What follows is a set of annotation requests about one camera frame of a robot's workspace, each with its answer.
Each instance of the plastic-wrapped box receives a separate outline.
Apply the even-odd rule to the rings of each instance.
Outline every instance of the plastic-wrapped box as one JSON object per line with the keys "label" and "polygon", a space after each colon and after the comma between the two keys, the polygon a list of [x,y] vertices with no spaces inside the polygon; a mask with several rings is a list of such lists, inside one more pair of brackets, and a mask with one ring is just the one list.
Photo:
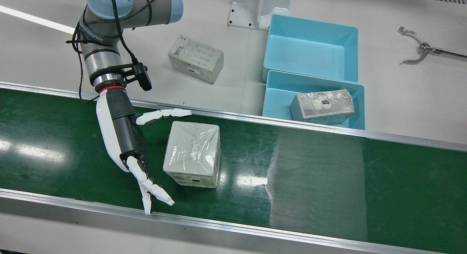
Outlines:
{"label": "plastic-wrapped box", "polygon": [[204,43],[180,35],[169,51],[172,68],[214,84],[224,67],[224,53]]}
{"label": "plastic-wrapped box", "polygon": [[163,169],[178,184],[217,187],[219,161],[219,126],[179,121],[172,123]]}
{"label": "plastic-wrapped box", "polygon": [[352,96],[346,89],[298,94],[290,105],[293,120],[314,124],[340,124],[354,111]]}

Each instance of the blue plastic tray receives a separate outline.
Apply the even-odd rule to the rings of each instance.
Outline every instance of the blue plastic tray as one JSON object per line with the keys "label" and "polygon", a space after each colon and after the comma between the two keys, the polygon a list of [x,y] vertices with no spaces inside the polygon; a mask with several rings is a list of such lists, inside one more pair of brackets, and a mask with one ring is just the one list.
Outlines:
{"label": "blue plastic tray", "polygon": [[347,89],[355,112],[342,124],[334,126],[365,130],[365,88],[357,83],[300,74],[269,71],[264,96],[263,116],[292,120],[290,104],[297,94]]}
{"label": "blue plastic tray", "polygon": [[358,81],[358,29],[273,15],[263,64],[270,70]]}

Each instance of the blue arm joint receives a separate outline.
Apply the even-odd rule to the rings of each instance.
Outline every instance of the blue arm joint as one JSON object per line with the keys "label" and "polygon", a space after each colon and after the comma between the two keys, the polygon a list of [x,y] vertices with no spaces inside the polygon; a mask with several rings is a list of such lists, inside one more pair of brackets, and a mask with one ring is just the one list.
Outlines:
{"label": "blue arm joint", "polygon": [[[134,0],[115,0],[118,17],[123,18],[133,9]],[[115,19],[112,0],[87,0],[88,8],[99,18]]]}

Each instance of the robotic hand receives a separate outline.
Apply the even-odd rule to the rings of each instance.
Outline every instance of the robotic hand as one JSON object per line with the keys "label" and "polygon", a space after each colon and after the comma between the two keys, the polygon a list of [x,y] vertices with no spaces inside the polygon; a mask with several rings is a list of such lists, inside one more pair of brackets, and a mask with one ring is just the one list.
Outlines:
{"label": "robotic hand", "polygon": [[[133,81],[138,81],[144,91],[152,86],[147,68],[127,48],[122,30],[177,22],[182,13],[182,0],[87,0],[87,7],[73,36],[78,40],[71,41],[80,43],[90,83],[99,93],[96,113],[105,148],[123,171],[131,172],[137,179],[147,215],[151,212],[150,195],[170,206],[174,201],[152,178],[147,177],[147,147],[138,125],[153,124],[167,116],[189,116],[191,112],[169,109],[137,114],[125,86]],[[118,41],[130,54],[132,63],[122,64]]]}

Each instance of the black cable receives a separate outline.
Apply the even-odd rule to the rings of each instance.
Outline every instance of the black cable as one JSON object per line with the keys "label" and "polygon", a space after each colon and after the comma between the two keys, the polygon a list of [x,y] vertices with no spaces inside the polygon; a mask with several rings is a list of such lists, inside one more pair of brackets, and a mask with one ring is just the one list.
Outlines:
{"label": "black cable", "polygon": [[125,50],[127,50],[128,54],[130,54],[130,57],[131,57],[131,61],[133,62],[133,64],[137,64],[139,63],[138,59],[136,58],[136,56],[130,51],[130,49],[128,48],[127,44],[125,43],[125,41],[123,40],[123,32],[120,28],[120,20],[118,18],[118,10],[117,10],[117,2],[115,0],[112,0],[112,7],[113,7],[113,15],[115,16],[115,24],[117,25],[117,32],[118,32],[118,35],[120,37],[120,41],[121,41],[121,44],[123,45],[123,47],[125,48]]}
{"label": "black cable", "polygon": [[147,8],[149,10],[149,18],[147,18],[147,23],[145,25],[148,26],[152,20],[152,4],[150,3],[150,0],[146,0],[146,4],[149,4],[149,7]]}
{"label": "black cable", "polygon": [[81,55],[79,53],[78,53],[78,58],[80,59],[80,67],[81,67],[81,79],[80,79],[80,88],[78,90],[78,96],[80,97],[80,102],[81,103],[87,104],[87,103],[90,103],[90,102],[94,101],[95,99],[97,99],[99,97],[99,95],[97,95],[96,97],[90,99],[89,101],[85,101],[81,97],[81,87],[83,86],[83,61],[81,60]]}

